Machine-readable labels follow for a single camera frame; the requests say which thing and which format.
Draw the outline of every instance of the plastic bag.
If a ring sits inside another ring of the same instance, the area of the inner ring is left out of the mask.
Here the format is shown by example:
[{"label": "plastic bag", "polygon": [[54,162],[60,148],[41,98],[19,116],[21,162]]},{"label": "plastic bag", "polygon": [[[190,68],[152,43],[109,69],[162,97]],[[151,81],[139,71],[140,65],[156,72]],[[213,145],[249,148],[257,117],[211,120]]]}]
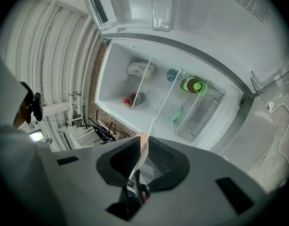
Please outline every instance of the plastic bag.
[{"label": "plastic bag", "polygon": [[[139,78],[142,78],[145,74],[145,69],[148,65],[148,62],[135,62],[131,63],[128,67],[128,74],[136,75]],[[156,66],[155,65],[149,65],[146,74],[145,74],[145,81],[151,81],[154,77]]]}]

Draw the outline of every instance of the light fixture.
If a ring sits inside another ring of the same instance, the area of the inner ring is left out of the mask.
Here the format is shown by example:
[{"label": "light fixture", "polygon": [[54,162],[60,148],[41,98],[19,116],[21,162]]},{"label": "light fixture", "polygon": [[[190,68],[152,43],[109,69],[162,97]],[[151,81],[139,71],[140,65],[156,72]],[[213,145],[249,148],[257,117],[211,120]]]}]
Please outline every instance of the light fixture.
[{"label": "light fixture", "polygon": [[40,141],[44,139],[44,135],[41,130],[33,131],[32,133],[29,133],[29,136],[32,138],[33,141]]}]

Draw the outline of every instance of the green bottle cap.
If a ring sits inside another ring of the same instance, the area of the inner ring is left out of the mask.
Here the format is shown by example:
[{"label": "green bottle cap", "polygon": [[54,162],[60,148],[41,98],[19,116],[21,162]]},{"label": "green bottle cap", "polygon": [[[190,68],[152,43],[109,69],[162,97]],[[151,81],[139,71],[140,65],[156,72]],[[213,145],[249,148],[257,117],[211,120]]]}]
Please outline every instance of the green bottle cap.
[{"label": "green bottle cap", "polygon": [[201,89],[201,83],[199,83],[199,82],[197,82],[197,83],[195,83],[194,85],[193,85],[193,88],[195,89],[195,90],[200,90]]}]

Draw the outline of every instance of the white cable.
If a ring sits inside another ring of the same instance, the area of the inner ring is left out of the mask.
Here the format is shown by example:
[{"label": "white cable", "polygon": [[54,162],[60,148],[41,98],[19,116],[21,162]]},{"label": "white cable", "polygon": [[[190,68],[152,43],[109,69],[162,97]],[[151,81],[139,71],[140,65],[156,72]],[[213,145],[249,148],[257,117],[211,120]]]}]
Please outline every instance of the white cable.
[{"label": "white cable", "polygon": [[[272,113],[275,112],[278,108],[280,108],[282,105],[283,105],[283,106],[288,110],[288,112],[289,112],[289,108],[287,107],[287,105],[286,105],[285,103],[279,104],[273,111],[269,111],[269,112],[272,114]],[[289,124],[287,125],[287,128],[286,128],[286,130],[285,130],[285,133],[284,133],[284,135],[282,136],[282,139],[281,139],[280,143],[278,144],[277,149],[278,149],[278,152],[279,152],[280,154],[282,154],[282,155],[286,158],[287,163],[288,163],[288,166],[289,166],[289,159],[288,159],[287,156],[286,156],[284,153],[282,153],[281,150],[280,150],[281,142],[284,140],[285,135],[286,135],[286,133],[287,133],[287,131],[288,131],[288,128],[289,128]],[[268,151],[268,154],[266,155],[266,157],[263,159],[262,163],[260,164],[260,166],[259,166],[259,168],[258,168],[258,170],[257,170],[257,173],[256,173],[254,179],[257,177],[257,175],[258,175],[258,173],[259,173],[259,171],[260,171],[260,169],[261,169],[264,161],[267,159],[268,155],[270,154],[270,151],[271,151],[271,149],[272,149],[272,146],[273,146],[273,144],[274,144],[274,141],[275,141],[275,136],[274,136],[272,145],[271,145],[271,147],[270,147],[270,150]]]}]

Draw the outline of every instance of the green bottle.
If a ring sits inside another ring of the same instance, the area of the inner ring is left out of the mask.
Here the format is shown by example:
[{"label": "green bottle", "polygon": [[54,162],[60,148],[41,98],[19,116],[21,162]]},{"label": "green bottle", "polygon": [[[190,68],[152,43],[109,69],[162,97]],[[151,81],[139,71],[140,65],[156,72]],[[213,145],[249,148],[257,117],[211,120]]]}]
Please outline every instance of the green bottle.
[{"label": "green bottle", "polygon": [[206,90],[207,90],[207,85],[201,81],[202,79],[200,79],[199,77],[195,77],[195,76],[188,77],[181,81],[180,88],[192,94],[205,95]]}]

